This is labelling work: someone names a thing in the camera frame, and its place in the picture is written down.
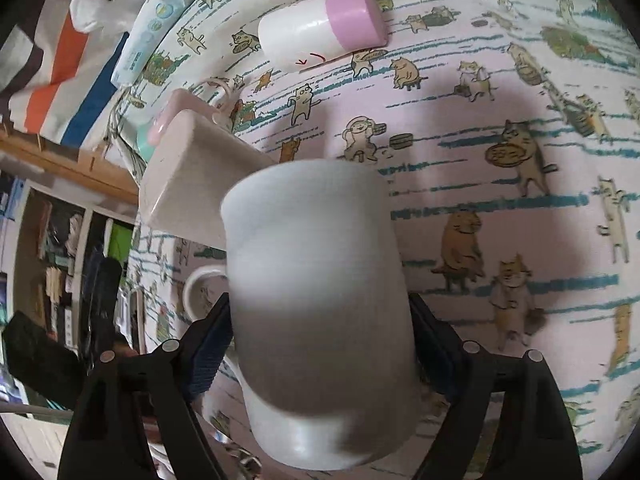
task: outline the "striped fabric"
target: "striped fabric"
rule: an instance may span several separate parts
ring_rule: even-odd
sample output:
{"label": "striped fabric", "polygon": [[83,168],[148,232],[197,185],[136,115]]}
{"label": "striped fabric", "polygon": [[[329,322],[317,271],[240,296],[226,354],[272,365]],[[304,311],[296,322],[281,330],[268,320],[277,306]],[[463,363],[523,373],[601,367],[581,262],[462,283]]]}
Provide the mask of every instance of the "striped fabric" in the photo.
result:
{"label": "striped fabric", "polygon": [[116,91],[110,77],[126,38],[77,32],[70,1],[33,0],[2,46],[0,114],[17,130],[81,147],[104,130],[98,119]]}

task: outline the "wet wipes package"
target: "wet wipes package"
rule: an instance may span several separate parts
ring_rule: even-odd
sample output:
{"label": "wet wipes package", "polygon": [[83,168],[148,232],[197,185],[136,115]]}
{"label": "wet wipes package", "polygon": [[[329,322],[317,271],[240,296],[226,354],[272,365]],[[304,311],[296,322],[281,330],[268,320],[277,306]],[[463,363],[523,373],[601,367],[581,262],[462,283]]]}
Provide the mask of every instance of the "wet wipes package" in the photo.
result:
{"label": "wet wipes package", "polygon": [[146,0],[131,29],[111,83],[131,86],[142,73],[154,50],[194,0]]}

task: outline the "screw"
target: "screw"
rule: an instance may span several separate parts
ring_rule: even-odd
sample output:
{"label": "screw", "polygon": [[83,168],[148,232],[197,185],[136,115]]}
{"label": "screw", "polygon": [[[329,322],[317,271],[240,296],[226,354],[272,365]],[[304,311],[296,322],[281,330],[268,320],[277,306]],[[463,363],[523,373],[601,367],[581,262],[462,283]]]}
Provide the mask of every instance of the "screw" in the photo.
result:
{"label": "screw", "polygon": [[114,354],[113,351],[107,350],[100,354],[100,361],[102,361],[103,363],[110,363],[115,359],[115,357],[116,354]]}
{"label": "screw", "polygon": [[531,359],[535,363],[539,363],[540,361],[542,361],[542,354],[539,350],[529,350],[527,355],[529,356],[529,359]]}
{"label": "screw", "polygon": [[175,352],[180,347],[180,342],[177,339],[169,339],[162,343],[162,350],[165,352]]}
{"label": "screw", "polygon": [[477,354],[480,351],[480,345],[475,341],[465,341],[462,348],[468,354]]}

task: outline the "bottle with pink cap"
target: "bottle with pink cap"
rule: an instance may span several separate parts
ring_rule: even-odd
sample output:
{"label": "bottle with pink cap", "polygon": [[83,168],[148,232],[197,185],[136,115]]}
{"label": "bottle with pink cap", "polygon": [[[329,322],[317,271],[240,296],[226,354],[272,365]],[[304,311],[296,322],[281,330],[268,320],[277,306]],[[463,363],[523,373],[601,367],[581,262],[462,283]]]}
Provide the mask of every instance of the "bottle with pink cap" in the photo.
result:
{"label": "bottle with pink cap", "polygon": [[376,0],[303,0],[264,16],[258,37],[265,56],[283,72],[299,72],[388,40]]}

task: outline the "cat patterned tablecloth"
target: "cat patterned tablecloth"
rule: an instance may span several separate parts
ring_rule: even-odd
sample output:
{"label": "cat patterned tablecloth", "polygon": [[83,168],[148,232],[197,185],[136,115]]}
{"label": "cat patterned tablecloth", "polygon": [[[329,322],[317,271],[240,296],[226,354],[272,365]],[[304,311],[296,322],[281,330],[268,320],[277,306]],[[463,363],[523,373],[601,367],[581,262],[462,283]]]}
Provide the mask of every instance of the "cat patterned tablecloth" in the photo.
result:
{"label": "cat patterned tablecloth", "polygon": [[[285,74],[261,52],[257,25],[295,1],[197,0],[122,102],[123,138],[173,89],[212,102],[215,88],[194,82],[220,76],[237,93],[234,133],[275,160],[376,170],[408,289],[491,351],[540,349],[585,478],[597,478],[640,418],[640,51],[620,17],[607,0],[377,0],[387,46]],[[184,279],[224,254],[146,226],[136,237],[129,277],[148,296],[153,348],[187,327]],[[203,301],[223,287],[212,282]],[[390,479],[412,475],[444,417],[442,400],[424,397],[398,453],[331,474],[269,462],[228,370],[207,402],[272,476]],[[495,433],[494,401],[470,478]]]}

